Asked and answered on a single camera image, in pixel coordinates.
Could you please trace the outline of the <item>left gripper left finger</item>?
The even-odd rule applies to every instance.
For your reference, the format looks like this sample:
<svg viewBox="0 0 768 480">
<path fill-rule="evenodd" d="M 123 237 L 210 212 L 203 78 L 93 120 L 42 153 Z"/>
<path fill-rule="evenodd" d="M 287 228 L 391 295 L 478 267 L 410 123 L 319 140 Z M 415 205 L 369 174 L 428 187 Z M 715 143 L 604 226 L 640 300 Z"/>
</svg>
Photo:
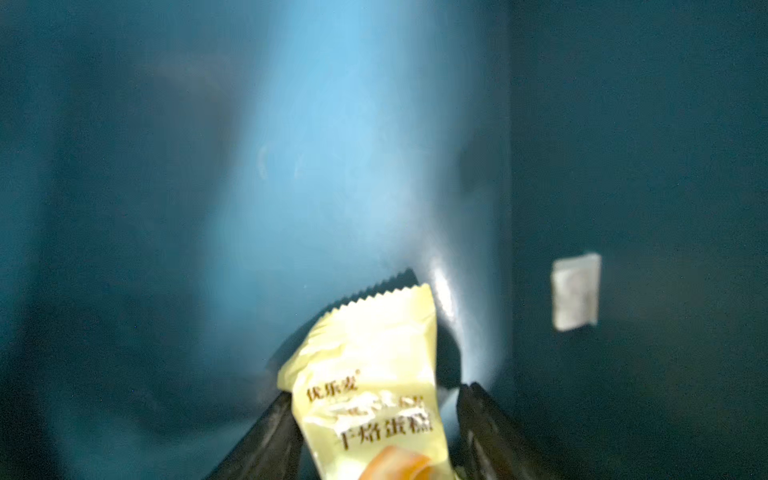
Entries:
<svg viewBox="0 0 768 480">
<path fill-rule="evenodd" d="M 292 396 L 281 392 L 206 480 L 295 480 L 303 435 Z"/>
</svg>

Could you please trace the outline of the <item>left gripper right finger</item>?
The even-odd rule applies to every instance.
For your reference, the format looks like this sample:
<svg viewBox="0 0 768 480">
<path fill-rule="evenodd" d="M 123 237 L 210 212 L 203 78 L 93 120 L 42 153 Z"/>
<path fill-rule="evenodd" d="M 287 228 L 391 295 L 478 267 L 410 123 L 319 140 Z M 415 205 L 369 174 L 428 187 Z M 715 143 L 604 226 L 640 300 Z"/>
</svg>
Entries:
<svg viewBox="0 0 768 480">
<path fill-rule="evenodd" d="M 556 479 L 558 470 L 522 435 L 478 383 L 463 384 L 457 418 L 468 479 Z"/>
</svg>

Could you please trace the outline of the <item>pale yellow cookie packet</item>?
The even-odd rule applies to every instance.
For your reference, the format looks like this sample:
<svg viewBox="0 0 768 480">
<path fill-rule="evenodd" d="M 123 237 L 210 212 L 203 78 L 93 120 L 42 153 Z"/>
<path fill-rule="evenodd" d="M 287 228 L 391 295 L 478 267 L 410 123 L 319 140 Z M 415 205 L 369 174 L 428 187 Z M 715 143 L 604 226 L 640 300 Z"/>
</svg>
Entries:
<svg viewBox="0 0 768 480">
<path fill-rule="evenodd" d="M 323 479 L 453 479 L 422 284 L 323 315 L 278 373 Z"/>
</svg>

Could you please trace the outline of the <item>teal bottom drawer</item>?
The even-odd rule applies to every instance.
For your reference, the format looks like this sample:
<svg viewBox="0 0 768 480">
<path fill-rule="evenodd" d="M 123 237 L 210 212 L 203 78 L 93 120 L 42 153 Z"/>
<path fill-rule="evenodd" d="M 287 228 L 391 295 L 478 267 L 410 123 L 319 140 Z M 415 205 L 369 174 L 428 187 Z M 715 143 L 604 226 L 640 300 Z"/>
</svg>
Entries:
<svg viewBox="0 0 768 480">
<path fill-rule="evenodd" d="M 763 1 L 5 1 L 1 475 L 202 479 L 426 283 L 573 479 L 767 475 Z"/>
</svg>

